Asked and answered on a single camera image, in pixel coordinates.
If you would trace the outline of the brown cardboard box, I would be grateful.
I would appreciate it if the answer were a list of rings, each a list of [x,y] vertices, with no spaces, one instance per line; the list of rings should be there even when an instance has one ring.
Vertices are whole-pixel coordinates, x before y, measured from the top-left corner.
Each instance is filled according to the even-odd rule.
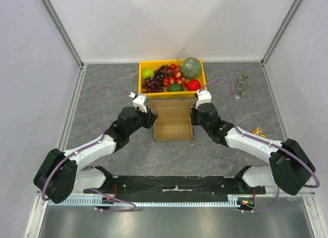
[[[154,122],[154,139],[156,142],[186,141],[193,138],[191,125],[192,101],[151,101],[149,107],[158,115]],[[182,133],[181,139],[173,138]]]

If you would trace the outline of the small clear snack wrapper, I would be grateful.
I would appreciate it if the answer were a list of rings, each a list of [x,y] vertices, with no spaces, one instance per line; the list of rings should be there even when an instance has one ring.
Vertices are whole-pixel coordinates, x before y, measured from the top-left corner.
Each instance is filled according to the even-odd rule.
[[[176,133],[173,135],[173,138],[176,138],[176,139],[181,139],[182,137],[183,137],[182,133]]]

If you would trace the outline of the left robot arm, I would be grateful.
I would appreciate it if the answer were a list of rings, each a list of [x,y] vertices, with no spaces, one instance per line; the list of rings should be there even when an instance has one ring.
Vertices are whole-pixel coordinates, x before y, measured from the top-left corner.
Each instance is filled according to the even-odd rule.
[[[104,173],[82,174],[79,171],[95,160],[123,148],[130,136],[140,128],[150,129],[158,116],[150,108],[124,107],[111,126],[98,138],[80,147],[48,152],[33,183],[41,190],[43,201],[59,204],[74,190],[96,188],[100,193],[112,189],[112,180]]]

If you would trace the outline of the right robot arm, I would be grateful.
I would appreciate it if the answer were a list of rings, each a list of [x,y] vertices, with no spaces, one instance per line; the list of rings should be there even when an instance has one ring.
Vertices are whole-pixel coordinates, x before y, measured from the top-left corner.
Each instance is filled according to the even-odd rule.
[[[235,189],[242,194],[253,187],[276,186],[289,195],[297,195],[303,188],[310,188],[310,178],[315,167],[293,139],[285,142],[255,136],[220,118],[212,103],[191,108],[191,123],[200,126],[217,144],[242,150],[268,164],[267,167],[250,167],[235,180]]]

